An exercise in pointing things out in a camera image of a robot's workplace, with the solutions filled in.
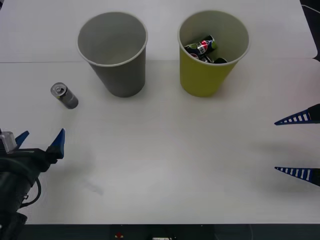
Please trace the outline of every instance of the cup rim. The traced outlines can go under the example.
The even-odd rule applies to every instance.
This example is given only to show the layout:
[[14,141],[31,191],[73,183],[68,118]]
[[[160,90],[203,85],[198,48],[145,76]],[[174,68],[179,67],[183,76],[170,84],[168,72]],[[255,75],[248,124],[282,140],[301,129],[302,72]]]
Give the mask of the cup rim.
[[[116,13],[116,14],[126,14],[126,15],[129,15],[129,16],[131,16],[131,17],[136,18],[136,19],[142,24],[142,26],[143,26],[143,28],[144,28],[144,31],[145,31],[145,41],[144,41],[144,44],[143,44],[143,46],[141,47],[140,51],[139,51],[136,55],[134,55],[133,57],[129,58],[128,60],[125,60],[125,61],[123,61],[123,62],[119,62],[119,63],[116,63],[116,64],[100,64],[100,63],[96,63],[96,62],[91,61],[91,60],[89,60],[88,58],[86,58],[86,57],[82,54],[82,52],[80,51],[80,49],[79,49],[79,44],[78,44],[78,42],[79,42],[79,35],[80,35],[80,32],[81,32],[81,30],[83,29],[83,27],[84,27],[89,21],[91,21],[93,18],[96,18],[96,17],[98,17],[98,16],[100,16],[100,15],[111,14],[111,13],[113,13],[113,14],[114,14],[114,13]],[[98,66],[98,67],[108,67],[108,68],[111,68],[111,67],[117,67],[117,66],[121,66],[121,65],[127,64],[127,63],[133,61],[134,59],[136,59],[136,58],[145,50],[145,48],[146,48],[146,46],[147,46],[147,42],[148,42],[148,30],[147,30],[146,25],[144,24],[143,21],[140,20],[140,18],[138,18],[137,16],[135,16],[135,15],[133,15],[133,14],[131,14],[131,13],[125,12],[125,11],[107,11],[107,12],[103,12],[103,13],[100,13],[100,14],[98,14],[98,15],[92,16],[92,17],[90,17],[87,21],[85,21],[85,23],[82,25],[82,27],[81,27],[80,30],[78,31],[78,35],[77,35],[77,38],[76,38],[76,48],[77,48],[80,56],[81,56],[85,61],[87,61],[88,63],[90,63],[90,64],[92,64],[92,65],[95,65],[95,66]]]
[[[214,64],[214,63],[209,63],[209,62],[204,62],[204,61],[201,61],[200,59],[196,59],[195,57],[191,56],[186,50],[185,50],[185,47],[182,45],[181,43],[181,40],[180,40],[180,30],[181,30],[181,27],[182,25],[185,23],[186,20],[188,20],[189,18],[191,18],[192,16],[194,15],[197,15],[197,14],[201,14],[201,13],[205,13],[205,12],[220,12],[220,13],[224,13],[224,14],[227,14],[227,15],[230,15],[232,17],[234,17],[235,19],[237,19],[243,26],[244,28],[246,29],[246,32],[248,33],[248,46],[246,47],[246,50],[244,51],[244,53],[238,57],[237,59],[233,60],[233,61],[229,61],[227,63],[220,63],[220,64]],[[179,28],[178,28],[178,42],[179,42],[179,46],[180,46],[180,49],[182,49],[182,51],[184,51],[184,53],[191,59],[193,59],[194,61],[200,63],[200,64],[203,64],[203,65],[208,65],[208,66],[228,66],[228,65],[232,65],[232,64],[235,64],[237,62],[239,62],[240,59],[242,59],[249,51],[250,49],[250,46],[251,46],[251,38],[250,38],[250,33],[249,33],[249,30],[248,28],[246,27],[246,25],[236,16],[234,16],[233,14],[230,14],[226,11],[221,11],[221,10],[202,10],[202,11],[198,11],[198,12],[195,12],[194,14],[188,16],[187,18],[185,18],[182,23],[180,24]]]

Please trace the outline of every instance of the pepsi can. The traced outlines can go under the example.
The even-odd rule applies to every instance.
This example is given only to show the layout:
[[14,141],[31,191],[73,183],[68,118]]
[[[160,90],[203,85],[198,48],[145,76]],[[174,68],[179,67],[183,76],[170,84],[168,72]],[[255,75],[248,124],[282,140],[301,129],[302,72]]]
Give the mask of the pepsi can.
[[184,49],[193,57],[197,56],[197,59],[203,55],[213,52],[217,48],[215,39],[209,35],[198,43],[192,43],[184,47]]

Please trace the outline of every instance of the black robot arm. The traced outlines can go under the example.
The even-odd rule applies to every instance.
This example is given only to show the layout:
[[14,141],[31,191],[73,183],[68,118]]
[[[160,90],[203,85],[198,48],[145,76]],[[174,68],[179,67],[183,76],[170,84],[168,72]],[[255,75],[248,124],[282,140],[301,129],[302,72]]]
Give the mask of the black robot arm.
[[[34,203],[41,194],[40,173],[64,157],[65,130],[43,151],[39,148],[20,149],[29,135],[26,131],[16,139],[12,132],[0,130],[0,240],[15,240],[27,217],[17,210]],[[38,195],[29,202],[28,192],[37,183]]]

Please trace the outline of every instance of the table surface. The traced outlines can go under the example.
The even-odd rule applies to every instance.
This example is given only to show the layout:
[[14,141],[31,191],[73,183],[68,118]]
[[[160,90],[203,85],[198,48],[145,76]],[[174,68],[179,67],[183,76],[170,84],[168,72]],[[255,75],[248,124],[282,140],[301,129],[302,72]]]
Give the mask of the table surface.
[[[1,125],[30,131],[23,148],[46,149],[66,129],[65,158],[21,212],[32,224],[320,223],[320,188],[274,169],[320,167],[319,126],[274,125],[320,102],[319,62],[254,59],[212,98],[186,93],[174,60],[148,61],[131,98],[84,62],[0,64]],[[50,94],[57,81],[77,108]]]
[[[299,1],[275,2],[7,0],[0,61],[40,63],[0,64],[1,127],[30,131],[22,147],[42,149],[66,129],[65,158],[21,209],[28,223],[320,223],[320,188],[274,169],[320,167],[319,127],[273,124],[320,102]],[[176,32],[209,7],[239,16],[252,46],[214,97],[198,98],[180,86]],[[65,62],[80,60],[76,28],[109,10],[149,29],[146,85],[131,98],[108,93],[87,63]],[[78,97],[76,109],[50,94],[56,82]]]
[[250,51],[258,56],[317,55],[299,0],[8,0],[0,13],[0,62],[81,61],[79,29],[109,11],[130,12],[145,23],[149,60],[177,60],[179,25],[208,9],[239,17],[252,38]]

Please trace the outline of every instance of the gray paper cup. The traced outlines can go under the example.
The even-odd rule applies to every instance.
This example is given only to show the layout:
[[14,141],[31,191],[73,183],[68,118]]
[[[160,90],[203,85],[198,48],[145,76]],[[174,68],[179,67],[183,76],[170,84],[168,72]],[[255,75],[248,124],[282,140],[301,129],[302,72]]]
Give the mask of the gray paper cup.
[[125,98],[145,85],[147,41],[147,28],[135,16],[106,12],[83,25],[77,48],[109,92]]

